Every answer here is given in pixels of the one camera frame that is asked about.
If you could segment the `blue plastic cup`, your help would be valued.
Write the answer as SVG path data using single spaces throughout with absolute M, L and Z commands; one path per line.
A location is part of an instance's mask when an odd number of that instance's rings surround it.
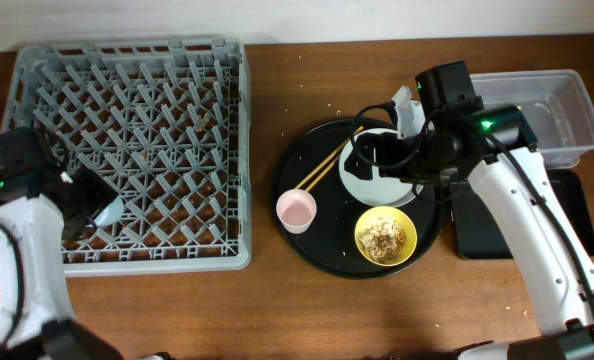
M 94 219 L 97 227 L 104 227 L 118 222 L 124 213 L 124 203 L 120 196 L 117 196 L 99 215 Z

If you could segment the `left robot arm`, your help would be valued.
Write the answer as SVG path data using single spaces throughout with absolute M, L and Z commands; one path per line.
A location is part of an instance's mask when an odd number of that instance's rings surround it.
M 38 130 L 0 135 L 0 359 L 120 358 L 76 322 L 62 244 L 123 212 L 97 173 L 68 175 Z

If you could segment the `pink plastic cup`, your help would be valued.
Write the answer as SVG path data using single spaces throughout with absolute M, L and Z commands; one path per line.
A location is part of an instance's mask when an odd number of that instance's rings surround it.
M 285 191 L 276 201 L 276 215 L 282 226 L 291 234 L 306 232 L 316 214 L 317 204 L 314 197 L 301 189 Z

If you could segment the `yellow bowl with food scraps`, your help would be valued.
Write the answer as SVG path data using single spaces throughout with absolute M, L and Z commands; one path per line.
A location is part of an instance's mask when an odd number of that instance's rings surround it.
M 403 211 L 388 206 L 373 207 L 357 220 L 354 241 L 369 262 L 394 267 L 409 260 L 418 244 L 417 229 Z

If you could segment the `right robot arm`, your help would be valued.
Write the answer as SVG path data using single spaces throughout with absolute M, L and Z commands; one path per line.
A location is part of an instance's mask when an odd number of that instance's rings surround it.
M 455 170 L 497 223 L 518 265 L 540 334 L 511 343 L 484 342 L 452 359 L 594 359 L 594 263 L 562 209 L 538 140 L 522 111 L 486 108 L 464 61 L 432 67 L 415 78 L 422 124 L 406 119 L 410 90 L 379 109 L 394 135 L 350 127 L 351 160 L 414 185 L 440 185 Z

